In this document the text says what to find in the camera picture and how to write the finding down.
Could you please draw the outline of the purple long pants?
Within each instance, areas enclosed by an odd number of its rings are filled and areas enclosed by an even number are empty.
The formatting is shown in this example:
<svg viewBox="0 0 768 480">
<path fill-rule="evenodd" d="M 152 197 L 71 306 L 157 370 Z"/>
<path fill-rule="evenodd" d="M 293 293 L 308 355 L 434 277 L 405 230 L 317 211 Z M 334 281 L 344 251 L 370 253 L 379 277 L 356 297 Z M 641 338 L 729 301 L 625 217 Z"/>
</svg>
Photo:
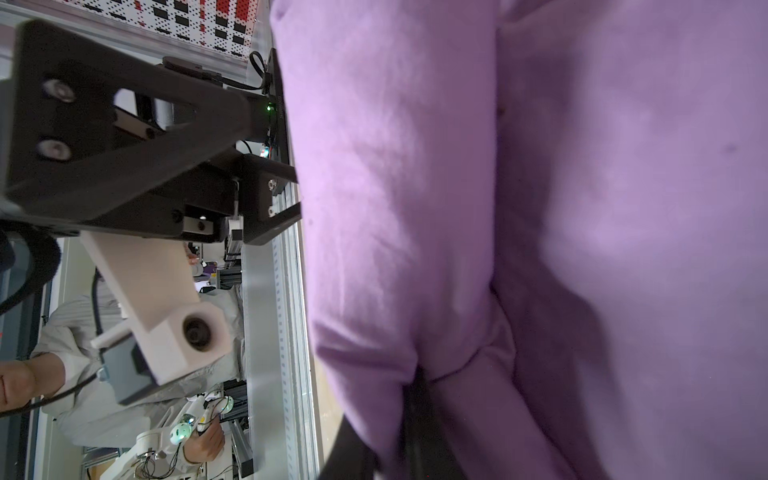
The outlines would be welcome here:
<svg viewBox="0 0 768 480">
<path fill-rule="evenodd" d="M 316 357 L 377 477 L 767 475 L 763 1 L 277 1 Z"/>
</svg>

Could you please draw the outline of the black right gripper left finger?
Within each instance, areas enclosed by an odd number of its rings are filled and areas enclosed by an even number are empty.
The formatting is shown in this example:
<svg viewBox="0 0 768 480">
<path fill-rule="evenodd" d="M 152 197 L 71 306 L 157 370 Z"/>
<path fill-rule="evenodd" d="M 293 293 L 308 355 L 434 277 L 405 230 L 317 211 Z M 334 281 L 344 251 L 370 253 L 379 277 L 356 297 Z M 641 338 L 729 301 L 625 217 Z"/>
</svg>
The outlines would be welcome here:
<svg viewBox="0 0 768 480">
<path fill-rule="evenodd" d="M 376 470 L 375 453 L 344 416 L 318 480 L 374 480 Z"/>
</svg>

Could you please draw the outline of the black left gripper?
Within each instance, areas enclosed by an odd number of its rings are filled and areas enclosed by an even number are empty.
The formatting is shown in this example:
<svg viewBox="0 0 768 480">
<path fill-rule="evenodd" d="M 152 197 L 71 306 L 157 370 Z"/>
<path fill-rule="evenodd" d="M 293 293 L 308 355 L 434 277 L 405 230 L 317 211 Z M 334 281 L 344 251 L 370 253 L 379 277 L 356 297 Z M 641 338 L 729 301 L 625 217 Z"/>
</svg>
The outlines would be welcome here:
<svg viewBox="0 0 768 480">
<path fill-rule="evenodd" d="M 235 214 L 238 183 L 208 161 L 240 140 L 273 140 L 278 99 L 217 85 L 209 74 L 153 65 L 32 20 L 16 30 L 2 103 L 1 209 L 58 221 L 59 237 L 92 231 L 217 243 Z M 294 167 L 244 154 L 243 243 L 266 245 L 302 217 L 270 214 Z"/>
</svg>

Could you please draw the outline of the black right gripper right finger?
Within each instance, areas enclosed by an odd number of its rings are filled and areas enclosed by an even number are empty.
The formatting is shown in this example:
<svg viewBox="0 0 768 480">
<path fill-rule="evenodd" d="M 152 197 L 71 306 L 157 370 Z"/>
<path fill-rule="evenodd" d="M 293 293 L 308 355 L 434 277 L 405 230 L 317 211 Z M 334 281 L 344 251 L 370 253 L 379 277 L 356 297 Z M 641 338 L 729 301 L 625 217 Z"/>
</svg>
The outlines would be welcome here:
<svg viewBox="0 0 768 480">
<path fill-rule="evenodd" d="M 421 367 L 416 369 L 413 382 L 404 389 L 401 446 L 409 479 L 466 479 L 441 428 Z"/>
</svg>

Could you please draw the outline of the operator hand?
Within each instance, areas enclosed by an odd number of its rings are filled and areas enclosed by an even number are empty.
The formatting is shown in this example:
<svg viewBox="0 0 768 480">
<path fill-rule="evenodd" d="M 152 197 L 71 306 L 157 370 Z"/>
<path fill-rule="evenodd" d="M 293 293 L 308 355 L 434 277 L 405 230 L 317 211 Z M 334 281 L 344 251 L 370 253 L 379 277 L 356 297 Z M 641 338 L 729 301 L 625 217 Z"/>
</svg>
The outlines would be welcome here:
<svg viewBox="0 0 768 480">
<path fill-rule="evenodd" d="M 192 464 L 214 461 L 225 446 L 225 434 L 219 418 L 215 418 L 205 432 L 194 433 L 184 444 L 185 459 Z"/>
</svg>

